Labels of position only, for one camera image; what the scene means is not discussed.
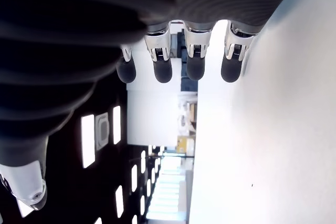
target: ceiling light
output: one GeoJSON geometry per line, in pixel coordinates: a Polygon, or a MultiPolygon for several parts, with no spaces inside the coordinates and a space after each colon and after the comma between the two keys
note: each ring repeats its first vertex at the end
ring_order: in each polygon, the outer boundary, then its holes
{"type": "Polygon", "coordinates": [[[151,180],[147,181],[147,197],[151,196],[151,180]]]}
{"type": "Polygon", "coordinates": [[[30,214],[32,211],[34,211],[33,208],[27,206],[21,200],[17,199],[17,204],[19,206],[22,218],[25,218],[28,214],[30,214]]]}
{"type": "Polygon", "coordinates": [[[138,186],[138,168],[137,165],[132,167],[132,192],[135,192],[138,186]]]}
{"type": "Polygon", "coordinates": [[[120,106],[113,108],[113,143],[118,144],[121,140],[120,106]]]}
{"type": "Polygon", "coordinates": [[[98,220],[96,220],[94,224],[102,224],[101,218],[98,218],[98,220]]]}
{"type": "Polygon", "coordinates": [[[155,183],[155,169],[152,169],[152,184],[155,183]]]}
{"type": "Polygon", "coordinates": [[[95,117],[93,115],[81,118],[81,138],[82,138],[82,159],[83,167],[87,168],[95,160],[95,117]]]}
{"type": "Polygon", "coordinates": [[[146,170],[146,152],[141,153],[141,173],[144,173],[146,170]]]}
{"type": "Polygon", "coordinates": [[[121,217],[124,212],[124,203],[122,199],[122,186],[119,186],[117,191],[115,191],[115,201],[117,203],[117,215],[118,218],[121,217]]]}
{"type": "Polygon", "coordinates": [[[140,214],[143,215],[145,213],[145,196],[141,196],[140,200],[140,214]]]}
{"type": "Polygon", "coordinates": [[[132,219],[132,224],[138,224],[138,217],[136,215],[132,219]]]}

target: black fingertip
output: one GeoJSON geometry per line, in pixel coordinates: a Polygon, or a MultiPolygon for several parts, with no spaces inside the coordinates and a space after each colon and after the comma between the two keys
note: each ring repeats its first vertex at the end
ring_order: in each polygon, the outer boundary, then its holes
{"type": "Polygon", "coordinates": [[[135,64],[133,57],[129,62],[126,62],[124,58],[117,65],[117,73],[119,79],[124,83],[131,83],[135,80],[137,71],[135,69],[135,64]]]}
{"type": "Polygon", "coordinates": [[[167,61],[159,60],[153,62],[153,65],[155,77],[160,83],[167,83],[172,79],[173,69],[170,58],[167,61]]]}
{"type": "Polygon", "coordinates": [[[239,61],[238,59],[228,60],[225,56],[223,57],[222,69],[220,73],[224,81],[235,82],[238,80],[241,70],[242,61],[239,61]]]}
{"type": "Polygon", "coordinates": [[[200,80],[204,75],[205,58],[187,57],[187,75],[193,81],[200,80]]]}

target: white wall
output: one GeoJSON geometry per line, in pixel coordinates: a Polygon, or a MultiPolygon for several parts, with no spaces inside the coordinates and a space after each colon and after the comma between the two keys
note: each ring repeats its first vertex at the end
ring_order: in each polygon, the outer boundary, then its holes
{"type": "Polygon", "coordinates": [[[132,46],[136,79],[127,84],[127,136],[135,145],[177,144],[178,94],[181,90],[181,59],[171,59],[172,80],[159,83],[144,40],[132,46]]]}
{"type": "Polygon", "coordinates": [[[335,13],[336,0],[285,0],[231,84],[220,77],[226,22],[215,26],[191,224],[336,223],[335,13]]]}

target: silver joint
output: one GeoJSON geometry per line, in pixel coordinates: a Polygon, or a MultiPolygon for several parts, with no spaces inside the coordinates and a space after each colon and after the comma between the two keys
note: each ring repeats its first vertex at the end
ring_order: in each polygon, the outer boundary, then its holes
{"type": "Polygon", "coordinates": [[[120,46],[122,50],[122,55],[124,56],[124,59],[126,62],[129,62],[132,58],[132,48],[131,45],[123,44],[120,46]]]}
{"type": "Polygon", "coordinates": [[[211,32],[210,30],[197,30],[184,24],[185,45],[190,58],[198,55],[204,58],[209,47],[211,32]]]}
{"type": "Polygon", "coordinates": [[[145,35],[145,42],[147,50],[151,54],[152,60],[157,62],[158,60],[169,60],[170,57],[170,24],[164,29],[150,32],[145,35]]]}
{"type": "Polygon", "coordinates": [[[256,35],[245,33],[241,29],[234,27],[231,21],[228,21],[224,41],[225,57],[231,60],[235,56],[239,61],[242,61],[245,57],[245,52],[250,47],[256,35]]]}

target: black rubber cover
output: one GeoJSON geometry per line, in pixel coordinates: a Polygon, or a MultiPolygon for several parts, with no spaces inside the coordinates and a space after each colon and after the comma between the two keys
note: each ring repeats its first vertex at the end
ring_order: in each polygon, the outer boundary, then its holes
{"type": "Polygon", "coordinates": [[[205,58],[187,57],[187,74],[194,81],[200,80],[204,75],[205,58]]]}
{"type": "Polygon", "coordinates": [[[154,65],[154,74],[156,79],[161,83],[167,83],[172,79],[173,69],[172,62],[169,60],[159,60],[157,62],[153,62],[154,65]]]}
{"type": "Polygon", "coordinates": [[[228,60],[225,56],[223,57],[220,73],[224,81],[235,82],[238,80],[241,69],[242,61],[239,61],[238,59],[228,60]]]}
{"type": "Polygon", "coordinates": [[[124,83],[131,83],[134,81],[137,75],[137,71],[135,69],[133,57],[131,57],[129,62],[126,62],[122,57],[119,64],[117,65],[117,73],[119,79],[124,83]]]}

